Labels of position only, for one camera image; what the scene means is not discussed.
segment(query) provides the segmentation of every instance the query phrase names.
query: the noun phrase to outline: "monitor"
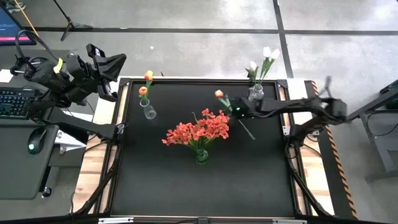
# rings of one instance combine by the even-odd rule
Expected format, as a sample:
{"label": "monitor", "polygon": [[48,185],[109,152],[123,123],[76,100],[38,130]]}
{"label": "monitor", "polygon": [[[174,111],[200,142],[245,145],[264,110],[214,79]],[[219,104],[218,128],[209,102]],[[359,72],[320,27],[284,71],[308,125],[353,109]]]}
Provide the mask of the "monitor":
{"label": "monitor", "polygon": [[[23,30],[18,21],[8,12],[0,2],[0,45],[15,45],[15,38]],[[36,42],[26,34],[19,37],[20,45],[35,45]]]}

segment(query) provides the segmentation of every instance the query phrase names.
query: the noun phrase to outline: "orange and black tape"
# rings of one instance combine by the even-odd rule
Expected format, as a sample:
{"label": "orange and black tape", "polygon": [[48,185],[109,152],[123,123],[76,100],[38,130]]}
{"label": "orange and black tape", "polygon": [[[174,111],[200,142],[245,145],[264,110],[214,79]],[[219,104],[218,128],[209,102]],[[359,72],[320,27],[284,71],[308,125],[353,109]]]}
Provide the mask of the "orange and black tape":
{"label": "orange and black tape", "polygon": [[[317,95],[319,93],[318,92],[318,88],[317,88],[317,84],[315,82],[313,82],[313,81],[311,81],[311,83],[313,85],[313,90],[314,90],[315,94]],[[335,141],[333,140],[333,136],[331,135],[331,131],[330,131],[329,126],[325,126],[325,129],[326,129],[326,132],[329,135],[330,146],[331,146],[331,149],[333,150],[333,153],[335,155],[337,168],[340,170],[341,181],[342,181],[342,183],[344,185],[344,189],[346,191],[348,203],[349,203],[349,206],[351,207],[351,213],[353,214],[353,216],[356,219],[358,219],[358,214],[356,213],[356,210],[355,210],[355,207],[354,207],[353,198],[352,198],[351,192],[349,191],[349,188],[348,188],[347,179],[346,179],[346,176],[344,175],[343,166],[341,165],[340,157],[338,156],[338,153],[337,153],[337,148],[336,148]]]}

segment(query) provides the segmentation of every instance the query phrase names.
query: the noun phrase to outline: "gray floor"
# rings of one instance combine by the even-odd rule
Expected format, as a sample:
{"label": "gray floor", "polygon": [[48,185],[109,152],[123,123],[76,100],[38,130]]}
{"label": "gray floor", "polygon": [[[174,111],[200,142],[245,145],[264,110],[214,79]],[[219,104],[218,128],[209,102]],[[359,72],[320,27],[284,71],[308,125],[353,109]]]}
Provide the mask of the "gray floor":
{"label": "gray floor", "polygon": [[[69,0],[60,1],[77,22],[95,27],[276,29],[271,0]],[[280,12],[287,30],[398,30],[395,0],[283,0]],[[51,0],[27,2],[27,15],[37,27],[66,23]],[[14,13],[26,25],[21,14]],[[263,46],[280,48],[278,34],[160,34],[71,33],[64,42],[59,32],[39,32],[53,49],[77,49],[88,59],[92,43],[108,55],[125,53],[121,75],[146,70],[165,76],[245,77],[250,60],[261,61]],[[286,35],[295,78],[322,86],[333,77],[332,93],[354,111],[377,97],[396,80],[398,36]],[[39,49],[39,46],[27,47]],[[286,78],[278,59],[270,78]],[[369,174],[382,170],[359,120],[332,128],[354,203],[362,220],[398,222],[398,179],[367,183]],[[68,197],[76,184],[75,170],[56,175],[54,195],[28,202],[0,201],[2,219],[68,213]]]}

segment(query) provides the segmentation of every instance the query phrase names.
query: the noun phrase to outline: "glass vase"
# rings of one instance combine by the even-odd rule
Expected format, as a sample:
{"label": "glass vase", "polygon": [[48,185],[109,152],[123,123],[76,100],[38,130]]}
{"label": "glass vase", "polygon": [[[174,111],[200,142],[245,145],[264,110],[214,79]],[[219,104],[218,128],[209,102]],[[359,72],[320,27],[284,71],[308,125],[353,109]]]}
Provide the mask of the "glass vase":
{"label": "glass vase", "polygon": [[197,149],[196,152],[196,162],[199,164],[205,164],[207,159],[209,158],[209,153],[204,149]]}
{"label": "glass vase", "polygon": [[262,85],[255,84],[254,86],[249,88],[249,96],[248,100],[261,100],[264,96],[264,91],[262,90]]}
{"label": "glass vase", "polygon": [[154,119],[156,117],[156,110],[150,105],[150,101],[148,99],[141,99],[139,105],[144,109],[144,114],[147,119]]}

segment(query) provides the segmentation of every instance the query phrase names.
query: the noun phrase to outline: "computer mouse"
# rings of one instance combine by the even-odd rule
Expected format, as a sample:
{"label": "computer mouse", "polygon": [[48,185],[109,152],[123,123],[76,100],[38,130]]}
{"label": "computer mouse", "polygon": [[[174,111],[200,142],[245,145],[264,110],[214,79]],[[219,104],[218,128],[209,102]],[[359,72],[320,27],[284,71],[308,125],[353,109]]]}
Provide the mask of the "computer mouse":
{"label": "computer mouse", "polygon": [[27,151],[30,154],[38,154],[43,150],[46,133],[47,130],[44,127],[37,128],[32,131],[32,134],[30,134],[29,140],[27,141]]}

